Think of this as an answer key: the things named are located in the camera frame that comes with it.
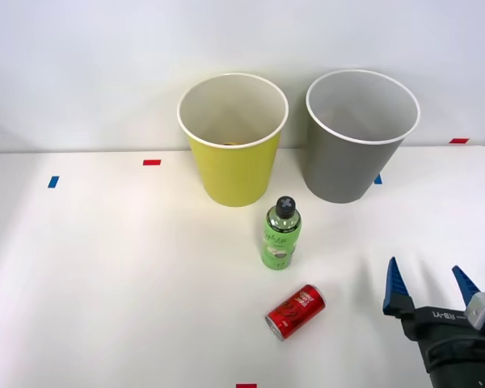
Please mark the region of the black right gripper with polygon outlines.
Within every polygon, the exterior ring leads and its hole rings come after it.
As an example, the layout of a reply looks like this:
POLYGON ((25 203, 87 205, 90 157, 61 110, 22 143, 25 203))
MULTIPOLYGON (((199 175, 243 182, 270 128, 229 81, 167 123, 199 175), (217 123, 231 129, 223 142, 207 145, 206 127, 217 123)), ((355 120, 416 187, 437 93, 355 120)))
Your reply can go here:
MULTIPOLYGON (((452 272, 466 308, 477 310, 479 288, 459 266, 452 272)), ((419 346, 427 373, 440 373, 445 367, 453 371, 472 365, 485 367, 485 334, 474 329, 461 311, 430 306, 415 309, 395 257, 386 271, 382 312, 400 318, 405 336, 419 346)))

